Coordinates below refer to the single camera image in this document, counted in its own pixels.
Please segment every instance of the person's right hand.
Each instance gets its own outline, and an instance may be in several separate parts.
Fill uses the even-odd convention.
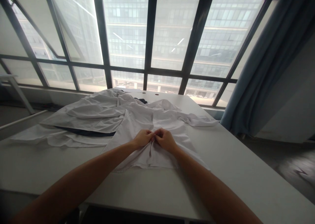
[[[178,149],[176,142],[172,134],[163,128],[160,128],[154,132],[155,140],[159,143],[159,145],[165,149],[166,151],[173,153]]]

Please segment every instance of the white pipe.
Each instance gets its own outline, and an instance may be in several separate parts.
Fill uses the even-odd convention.
[[[26,120],[28,120],[28,119],[31,119],[31,118],[33,118],[33,117],[35,117],[35,116],[41,115],[41,114],[43,114],[43,113],[45,113],[45,112],[47,112],[47,110],[40,111],[40,112],[38,112],[38,113],[32,114],[32,115],[27,116],[27,117],[25,117],[25,118],[22,118],[22,119],[20,119],[20,120],[11,122],[11,123],[6,124],[6,125],[4,125],[4,126],[1,126],[1,127],[0,127],[0,131],[3,130],[3,129],[5,129],[5,128],[7,128],[7,127],[13,126],[13,125],[15,125],[15,124],[17,124],[17,123],[20,123],[20,122],[26,121]]]

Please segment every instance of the white cloth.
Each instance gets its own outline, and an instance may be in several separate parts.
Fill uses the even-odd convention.
[[[168,100],[143,104],[120,90],[104,90],[67,105],[40,124],[17,134],[11,139],[38,143],[48,140],[52,146],[88,147],[105,145],[103,153],[132,140],[141,129],[169,130],[178,146],[207,168],[186,134],[184,123],[191,126],[215,126],[219,121],[206,116],[185,114]],[[68,127],[102,133],[116,132],[112,138],[74,135],[52,126]],[[133,152],[116,169],[117,172],[139,166],[142,168],[174,168],[177,162],[156,142],[150,142],[139,151]]]

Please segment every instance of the blue curtain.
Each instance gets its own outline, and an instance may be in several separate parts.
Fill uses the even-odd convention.
[[[315,0],[278,1],[223,114],[221,124],[231,133],[251,135],[267,95],[314,33],[314,16]]]

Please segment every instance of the black window frame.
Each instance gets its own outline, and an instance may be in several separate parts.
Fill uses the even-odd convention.
[[[35,25],[35,23],[31,20],[31,18],[28,16],[28,14],[25,12],[23,7],[18,3],[17,0],[12,0],[18,8],[22,11],[22,13],[25,15],[25,17],[28,19],[28,21],[33,25],[35,30],[38,32],[38,34],[42,37],[43,41],[47,44],[47,46],[51,49],[51,51],[55,54],[54,50],[46,40],[46,38],[43,36],[43,34],[40,32],[38,27]],[[243,54],[245,50],[247,49],[254,33],[256,32],[262,18],[264,17],[270,3],[272,0],[264,0],[264,3],[251,27],[251,29],[248,32],[248,35],[246,36],[244,43],[238,52],[235,61],[232,64],[232,67],[229,70],[229,73],[225,78],[223,77],[214,77],[214,76],[204,76],[204,75],[193,75],[190,74],[194,59],[198,50],[199,42],[202,36],[202,32],[206,23],[206,19],[210,10],[210,6],[212,3],[212,0],[199,0],[193,28],[191,31],[191,36],[189,39],[187,52],[184,58],[184,63],[181,71],[176,70],[168,70],[168,69],[158,69],[158,68],[152,68],[151,67],[151,58],[152,58],[152,48],[153,48],[153,36],[154,36],[154,26],[155,26],[155,15],[156,15],[156,5],[157,0],[149,0],[148,2],[148,17],[147,17],[147,34],[146,34],[146,49],[145,49],[145,63],[144,63],[144,69],[135,69],[135,68],[125,68],[125,67],[116,67],[111,66],[109,61],[109,52],[108,52],[108,45],[107,45],[107,36],[106,36],[106,25],[105,25],[105,17],[104,17],[104,9],[103,9],[103,0],[94,0],[95,4],[95,10],[96,10],[96,18],[97,18],[97,24],[98,24],[98,31],[99,31],[99,37],[101,42],[101,50],[102,50],[102,57],[103,57],[103,65],[99,64],[90,64],[90,63],[79,63],[79,62],[73,62],[70,60],[69,53],[66,48],[65,40],[63,37],[63,34],[61,32],[61,27],[58,22],[57,18],[57,12],[53,5],[52,0],[46,0],[59,36],[59,40],[62,46],[62,49],[64,51],[65,57],[57,56],[58,58],[63,58],[66,61],[59,61],[59,60],[49,60],[49,59],[39,59],[35,57],[35,54],[33,53],[33,50],[22,30],[22,27],[15,16],[13,9],[11,8],[11,5],[7,0],[0,0],[0,4],[2,5],[3,9],[5,10],[5,13],[7,14],[17,36],[19,37],[22,46],[24,47],[27,57],[20,57],[20,56],[12,56],[12,55],[4,55],[0,54],[0,64],[4,68],[4,70],[10,74],[10,71],[8,67],[4,64],[2,59],[15,59],[15,60],[24,60],[24,61],[30,61],[38,74],[38,77],[43,84],[43,86],[33,86],[33,87],[39,87],[39,88],[45,88],[45,89],[58,89],[63,91],[71,91],[71,92],[83,92],[83,93],[94,93],[94,92],[86,92],[81,91],[79,89],[78,81],[76,78],[76,75],[73,70],[73,66],[78,67],[87,67],[87,68],[96,68],[96,69],[103,69],[105,71],[106,76],[106,83],[107,88],[110,89],[113,87],[112,85],[112,75],[111,71],[126,71],[126,72],[135,72],[135,73],[143,73],[144,74],[144,81],[143,81],[143,90],[147,89],[147,83],[148,83],[148,74],[152,75],[161,75],[161,76],[172,76],[172,77],[180,77],[182,78],[181,85],[179,88],[179,93],[183,95],[187,86],[188,79],[198,79],[198,80],[207,80],[207,81],[217,81],[222,82],[222,86],[220,90],[216,93],[216,98],[213,102],[213,105],[200,105],[202,107],[208,107],[208,108],[220,108],[224,109],[224,107],[218,107],[217,103],[220,100],[226,86],[228,83],[236,83],[237,79],[232,79],[232,75],[239,64],[241,58],[243,57]],[[66,65],[69,67],[74,85],[76,90],[68,90],[63,88],[55,88],[50,87],[45,75],[43,74],[39,63],[51,63],[51,64],[59,64],[59,65]]]

